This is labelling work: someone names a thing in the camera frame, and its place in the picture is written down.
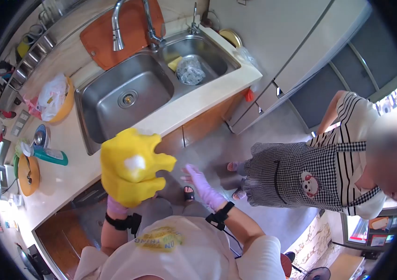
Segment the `sponge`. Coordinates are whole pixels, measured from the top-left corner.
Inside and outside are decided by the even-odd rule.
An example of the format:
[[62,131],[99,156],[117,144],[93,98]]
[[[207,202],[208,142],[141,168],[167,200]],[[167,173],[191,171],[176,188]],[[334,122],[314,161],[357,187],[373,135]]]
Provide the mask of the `sponge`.
[[157,134],[142,135],[136,128],[129,128],[102,144],[102,186],[125,207],[139,205],[166,185],[166,180],[157,178],[156,172],[171,172],[177,160],[167,154],[154,153],[160,142]]
[[180,62],[180,60],[182,60],[183,57],[179,56],[176,59],[172,60],[171,62],[169,62],[168,66],[172,71],[176,71],[177,70],[177,65]]

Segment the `electrical outlet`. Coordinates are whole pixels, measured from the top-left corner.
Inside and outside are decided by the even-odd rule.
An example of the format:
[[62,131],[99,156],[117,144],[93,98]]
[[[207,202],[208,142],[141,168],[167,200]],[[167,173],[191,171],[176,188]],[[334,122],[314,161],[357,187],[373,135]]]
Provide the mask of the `electrical outlet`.
[[30,115],[26,111],[22,110],[19,117],[16,119],[15,124],[11,129],[11,134],[13,136],[18,137],[20,135],[23,127],[26,125],[27,120],[29,119]]

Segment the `stainless steel sink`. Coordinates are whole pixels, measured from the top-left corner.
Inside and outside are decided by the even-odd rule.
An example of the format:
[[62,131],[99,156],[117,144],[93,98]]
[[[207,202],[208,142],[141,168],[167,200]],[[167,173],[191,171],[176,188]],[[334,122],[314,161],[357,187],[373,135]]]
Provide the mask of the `stainless steel sink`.
[[[206,77],[196,86],[181,83],[167,64],[195,56]],[[181,32],[163,48],[145,48],[76,91],[76,106],[89,155],[165,104],[240,66],[205,35]]]

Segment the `sink drain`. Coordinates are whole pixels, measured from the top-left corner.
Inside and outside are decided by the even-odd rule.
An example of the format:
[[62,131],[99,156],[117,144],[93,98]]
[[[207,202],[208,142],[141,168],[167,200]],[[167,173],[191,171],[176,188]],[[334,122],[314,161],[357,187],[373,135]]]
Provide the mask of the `sink drain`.
[[127,109],[128,107],[135,104],[136,99],[138,99],[138,93],[135,90],[127,90],[119,95],[117,104],[122,109]]

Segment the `white countertop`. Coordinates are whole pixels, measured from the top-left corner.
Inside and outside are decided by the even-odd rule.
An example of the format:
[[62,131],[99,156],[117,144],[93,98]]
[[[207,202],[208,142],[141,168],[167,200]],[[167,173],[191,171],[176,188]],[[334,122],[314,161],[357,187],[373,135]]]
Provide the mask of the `white countertop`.
[[[158,109],[133,127],[141,133],[157,133],[161,136],[183,125],[221,101],[259,81],[262,74],[250,63],[235,56],[235,48],[210,28],[200,26],[203,33],[220,45],[241,67],[229,74],[211,81],[198,89],[174,100]],[[92,75],[100,71],[94,62],[72,76],[75,87],[83,84]],[[32,139],[36,128],[42,124],[34,119],[23,137]],[[64,151],[69,163],[57,165],[38,159],[40,168],[40,186],[32,195],[24,197],[25,206],[17,211],[17,221],[27,246],[35,241],[34,230],[62,206],[100,179],[100,151],[89,156],[82,138],[76,106],[58,125],[49,126],[50,148]]]

